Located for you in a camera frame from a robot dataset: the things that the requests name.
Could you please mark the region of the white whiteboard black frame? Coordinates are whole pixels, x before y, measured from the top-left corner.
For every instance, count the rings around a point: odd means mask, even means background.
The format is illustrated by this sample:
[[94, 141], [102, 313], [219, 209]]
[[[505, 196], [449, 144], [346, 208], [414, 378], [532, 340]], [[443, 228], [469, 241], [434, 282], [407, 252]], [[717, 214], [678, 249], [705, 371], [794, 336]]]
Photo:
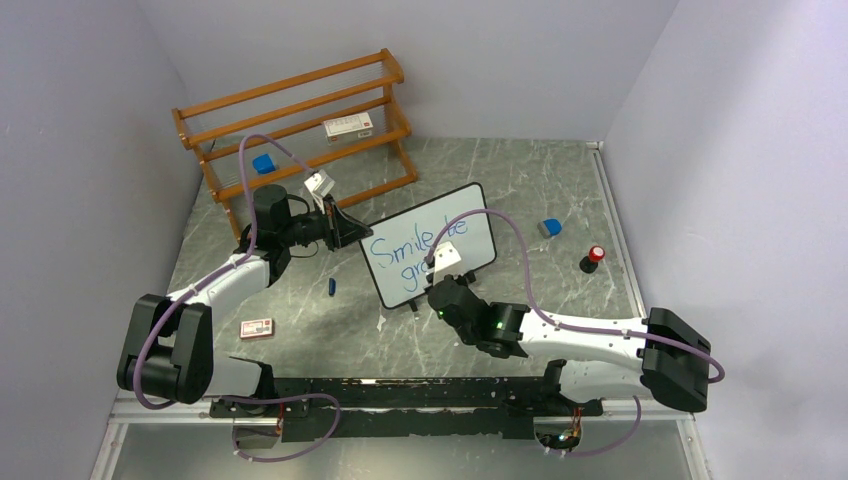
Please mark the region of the white whiteboard black frame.
[[[458, 215], [486, 206], [483, 186], [472, 182], [373, 223], [372, 235], [360, 248], [382, 305], [394, 309], [423, 295], [425, 256], [438, 233]], [[459, 250], [471, 270], [497, 258], [491, 222], [484, 214], [457, 221], [442, 239]]]

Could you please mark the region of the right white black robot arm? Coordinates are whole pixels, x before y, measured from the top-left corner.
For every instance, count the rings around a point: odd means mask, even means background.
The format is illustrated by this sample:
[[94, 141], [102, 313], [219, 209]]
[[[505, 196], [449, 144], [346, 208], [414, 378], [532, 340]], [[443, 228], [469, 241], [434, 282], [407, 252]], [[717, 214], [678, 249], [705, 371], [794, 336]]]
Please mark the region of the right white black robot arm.
[[496, 358], [564, 361], [560, 376], [539, 389], [550, 413], [631, 396], [689, 413], [707, 408], [711, 345], [668, 309], [630, 319], [537, 313], [525, 304], [488, 303], [452, 277], [430, 287], [427, 300], [465, 345]]

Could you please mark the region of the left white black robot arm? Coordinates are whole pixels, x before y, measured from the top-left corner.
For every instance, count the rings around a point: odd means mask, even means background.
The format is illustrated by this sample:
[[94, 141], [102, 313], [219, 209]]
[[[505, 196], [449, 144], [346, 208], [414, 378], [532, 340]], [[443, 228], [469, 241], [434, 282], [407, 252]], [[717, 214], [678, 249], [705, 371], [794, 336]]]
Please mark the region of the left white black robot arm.
[[136, 301], [117, 367], [120, 389], [137, 393], [148, 408], [154, 406], [151, 396], [162, 398], [163, 407], [231, 396], [254, 416], [273, 409], [277, 388], [271, 366], [215, 354], [214, 321], [272, 286], [291, 261], [291, 247], [322, 242], [335, 251], [373, 233], [331, 196], [299, 215], [290, 211], [292, 198], [280, 185], [258, 188], [255, 220], [225, 263], [184, 289]]

